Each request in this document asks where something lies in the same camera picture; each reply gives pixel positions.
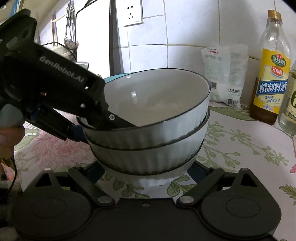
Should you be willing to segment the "person's left hand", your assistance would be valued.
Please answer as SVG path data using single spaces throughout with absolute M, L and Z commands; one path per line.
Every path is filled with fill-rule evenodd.
M 23 126 L 2 128 L 0 132 L 0 158 L 11 158 L 14 154 L 14 147 L 23 139 L 24 135 Z

